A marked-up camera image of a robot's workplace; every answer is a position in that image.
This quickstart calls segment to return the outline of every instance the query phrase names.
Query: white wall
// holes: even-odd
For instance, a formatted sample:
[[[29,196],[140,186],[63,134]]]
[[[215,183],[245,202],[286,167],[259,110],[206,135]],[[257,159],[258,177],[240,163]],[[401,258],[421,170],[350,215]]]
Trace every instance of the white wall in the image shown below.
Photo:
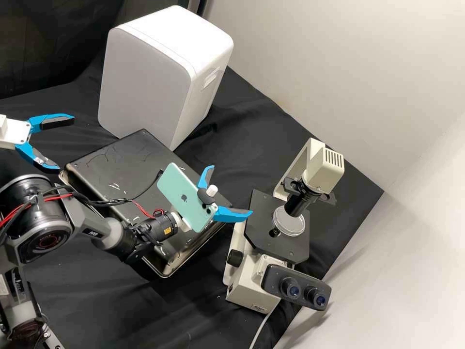
[[[276,349],[463,348],[465,117],[384,193]]]
[[[230,66],[382,188],[464,110],[464,0],[209,0]]]

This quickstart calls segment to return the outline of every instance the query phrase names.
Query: white air purifier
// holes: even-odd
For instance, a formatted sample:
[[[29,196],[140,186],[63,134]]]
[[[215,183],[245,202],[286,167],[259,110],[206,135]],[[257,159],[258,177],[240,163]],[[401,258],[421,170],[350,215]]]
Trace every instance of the white air purifier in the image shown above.
[[[205,118],[233,40],[172,6],[108,33],[98,121],[121,138],[147,129],[170,150]]]

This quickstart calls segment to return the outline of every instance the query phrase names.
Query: ventilation slots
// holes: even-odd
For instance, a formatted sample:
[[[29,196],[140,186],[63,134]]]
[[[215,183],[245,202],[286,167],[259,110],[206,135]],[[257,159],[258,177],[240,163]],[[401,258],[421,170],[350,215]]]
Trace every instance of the ventilation slots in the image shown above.
[[[329,162],[330,164],[338,167],[342,167],[342,156],[341,154],[337,154],[336,152],[333,152],[332,150],[326,149],[326,161]]]

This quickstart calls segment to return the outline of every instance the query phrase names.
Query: red wire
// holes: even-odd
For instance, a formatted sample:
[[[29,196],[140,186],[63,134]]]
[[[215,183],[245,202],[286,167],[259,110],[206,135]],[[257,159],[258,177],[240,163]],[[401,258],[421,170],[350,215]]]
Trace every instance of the red wire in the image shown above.
[[[132,202],[134,205],[137,206],[137,208],[144,214],[144,216],[146,216],[146,217],[148,217],[148,218],[155,219],[155,216],[154,216],[154,215],[151,215],[150,213],[148,213],[137,201],[131,200],[131,202]],[[159,209],[159,208],[156,209],[156,210],[154,211],[154,213],[155,213],[156,211],[162,211],[162,212],[164,213],[164,211],[161,210],[161,209]]]
[[[73,193],[67,193],[67,194],[63,194],[63,195],[57,195],[57,196],[48,196],[44,199],[44,201],[52,201],[52,200],[59,200],[59,199],[63,199],[63,198],[66,198],[66,197],[70,197],[72,196]],[[154,214],[151,215],[150,213],[148,213],[138,202],[134,201],[134,200],[130,200],[134,205],[137,206],[137,208],[144,214],[144,216],[148,217],[148,218],[152,218],[152,219],[155,219],[156,217],[154,216],[154,214],[156,212],[160,212],[161,214],[164,214],[165,211],[160,209],[160,208],[157,208],[156,210],[154,210]],[[8,215],[3,219],[3,221],[0,222],[0,228],[5,224],[7,223],[11,218],[14,217],[15,213],[21,208],[23,207],[23,205],[19,205],[18,207],[16,207],[13,211],[11,211],[10,213],[8,213]]]
[[[68,194],[63,194],[63,195],[58,195],[58,196],[49,196],[49,197],[46,197],[44,199],[44,201],[52,201],[52,200],[58,200],[58,199],[62,199],[62,198],[65,198],[65,197],[69,197],[73,195],[72,193],[68,193]],[[13,211],[11,211],[10,213],[8,213],[8,215],[3,219],[3,221],[0,222],[0,228],[6,223],[8,222],[11,218],[13,218],[13,216],[15,215],[16,212],[18,212],[18,210],[23,207],[23,205],[19,205],[18,207],[16,207]]]

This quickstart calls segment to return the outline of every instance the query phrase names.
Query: scratched surface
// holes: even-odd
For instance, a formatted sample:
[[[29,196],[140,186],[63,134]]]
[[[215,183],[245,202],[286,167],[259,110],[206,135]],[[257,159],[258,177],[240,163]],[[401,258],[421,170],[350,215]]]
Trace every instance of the scratched surface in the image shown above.
[[[70,184],[76,188],[82,190],[82,183],[91,184],[86,187],[89,191],[85,192],[91,198],[131,199],[143,193],[136,201],[149,212],[153,212],[156,208],[170,210],[171,204],[154,182],[158,171],[165,169],[170,162],[181,167],[194,183],[198,181],[199,175],[190,166],[150,133],[141,130],[72,161],[66,166],[65,171],[70,178]],[[221,206],[230,205],[220,193],[215,195],[215,199]],[[146,219],[131,203],[113,206],[110,210],[113,216],[128,224],[137,224]],[[202,234],[192,230],[179,231],[164,241],[162,246],[155,247],[155,252],[164,260],[172,261],[201,236]]]

